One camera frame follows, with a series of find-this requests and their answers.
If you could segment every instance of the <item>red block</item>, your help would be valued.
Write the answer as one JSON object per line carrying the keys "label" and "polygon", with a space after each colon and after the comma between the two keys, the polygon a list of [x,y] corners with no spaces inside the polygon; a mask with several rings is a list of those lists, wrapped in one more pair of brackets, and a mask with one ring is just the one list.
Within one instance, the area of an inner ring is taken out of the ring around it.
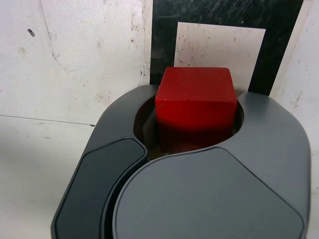
{"label": "red block", "polygon": [[161,151],[185,152],[226,140],[236,107],[227,68],[167,68],[156,96]]}

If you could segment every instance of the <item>white square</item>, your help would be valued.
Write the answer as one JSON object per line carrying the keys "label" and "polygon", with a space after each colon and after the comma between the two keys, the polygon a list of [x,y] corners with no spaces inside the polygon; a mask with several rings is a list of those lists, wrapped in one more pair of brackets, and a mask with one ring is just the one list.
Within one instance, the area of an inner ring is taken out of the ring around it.
{"label": "white square", "polygon": [[229,68],[236,94],[248,90],[265,29],[179,22],[176,67]]}

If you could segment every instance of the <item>gray curved lid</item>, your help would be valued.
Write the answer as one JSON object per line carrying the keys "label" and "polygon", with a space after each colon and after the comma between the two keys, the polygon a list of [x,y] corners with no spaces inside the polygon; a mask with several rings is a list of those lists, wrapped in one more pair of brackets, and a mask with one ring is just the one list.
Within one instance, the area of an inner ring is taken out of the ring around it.
{"label": "gray curved lid", "polygon": [[299,239],[303,229],[300,215],[222,148],[146,164],[113,214],[114,239]]}

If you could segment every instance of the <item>white background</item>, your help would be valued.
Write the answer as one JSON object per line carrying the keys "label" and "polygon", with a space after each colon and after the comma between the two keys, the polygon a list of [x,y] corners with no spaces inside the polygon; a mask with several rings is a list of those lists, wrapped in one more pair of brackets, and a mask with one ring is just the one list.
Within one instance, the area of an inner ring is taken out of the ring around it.
{"label": "white background", "polygon": [[[0,2],[0,238],[50,238],[89,125],[149,82],[151,20],[151,0]],[[226,66],[237,92],[247,89],[262,29],[180,23],[178,36],[176,66]],[[319,238],[318,62],[319,0],[307,0],[271,96],[311,142],[308,239]]]}

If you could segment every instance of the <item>dark gray device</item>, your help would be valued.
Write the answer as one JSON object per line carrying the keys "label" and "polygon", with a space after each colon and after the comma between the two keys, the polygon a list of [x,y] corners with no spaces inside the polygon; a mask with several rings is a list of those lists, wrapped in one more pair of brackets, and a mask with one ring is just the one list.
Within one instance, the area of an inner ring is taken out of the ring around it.
{"label": "dark gray device", "polygon": [[53,239],[304,239],[310,160],[300,123],[268,96],[238,98],[228,140],[153,161],[143,126],[158,86],[102,114],[52,222]]}

